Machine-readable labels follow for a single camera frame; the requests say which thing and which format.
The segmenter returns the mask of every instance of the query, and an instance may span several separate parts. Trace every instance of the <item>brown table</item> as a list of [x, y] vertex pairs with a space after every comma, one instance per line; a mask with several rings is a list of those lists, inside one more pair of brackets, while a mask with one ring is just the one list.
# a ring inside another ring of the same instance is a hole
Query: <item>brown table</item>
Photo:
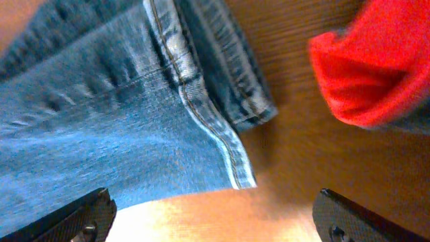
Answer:
[[[40, 2], [0, 0], [0, 49]], [[321, 188], [430, 238], [430, 138], [337, 121], [309, 65], [307, 39], [346, 26], [360, 1], [227, 2], [280, 110], [268, 124], [241, 135], [259, 188], [133, 207], [118, 216], [112, 241], [120, 233], [129, 241], [318, 241], [311, 207]]]

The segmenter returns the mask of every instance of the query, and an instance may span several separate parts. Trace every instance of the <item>red garment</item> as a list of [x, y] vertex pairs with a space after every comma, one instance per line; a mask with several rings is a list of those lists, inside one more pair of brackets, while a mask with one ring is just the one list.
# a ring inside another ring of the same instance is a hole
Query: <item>red garment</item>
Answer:
[[407, 115], [429, 97], [430, 1], [369, 1], [338, 37], [310, 41], [320, 90], [341, 121], [378, 126]]

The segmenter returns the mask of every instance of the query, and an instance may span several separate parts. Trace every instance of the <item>denim pant leg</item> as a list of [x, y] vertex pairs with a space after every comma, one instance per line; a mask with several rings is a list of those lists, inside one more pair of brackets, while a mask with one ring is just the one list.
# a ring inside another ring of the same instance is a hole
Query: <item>denim pant leg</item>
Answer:
[[[80, 34], [64, 28], [55, 38], [39, 34], [40, 43], [61, 40], [52, 48], [21, 46], [32, 26], [60, 12], [51, 1], [6, 51], [0, 237], [100, 187], [121, 209], [256, 186], [236, 130], [261, 124], [276, 110], [225, 5], [131, 2], [99, 9], [98, 17], [110, 14], [98, 24], [81, 18], [91, 27]], [[65, 21], [92, 5], [68, 9], [60, 14]], [[214, 22], [224, 27], [208, 28]], [[226, 37], [213, 38], [219, 31]]]

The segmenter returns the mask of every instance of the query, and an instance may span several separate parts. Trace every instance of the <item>red cloth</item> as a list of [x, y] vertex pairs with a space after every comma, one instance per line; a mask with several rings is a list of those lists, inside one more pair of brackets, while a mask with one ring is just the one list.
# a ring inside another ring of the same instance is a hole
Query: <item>red cloth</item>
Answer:
[[341, 121], [391, 122], [429, 97], [430, 1], [369, 1], [344, 37], [310, 41], [320, 90]]

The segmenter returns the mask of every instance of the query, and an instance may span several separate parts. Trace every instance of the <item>clothing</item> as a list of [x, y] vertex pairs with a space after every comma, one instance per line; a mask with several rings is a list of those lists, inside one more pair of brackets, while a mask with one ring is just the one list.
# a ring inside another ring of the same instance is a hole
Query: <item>clothing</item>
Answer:
[[310, 41], [320, 89], [338, 119], [430, 134], [429, 8], [428, 1], [368, 1], [345, 35]]
[[256, 186], [276, 115], [219, 0], [51, 0], [0, 60], [0, 237], [100, 187], [118, 208]]

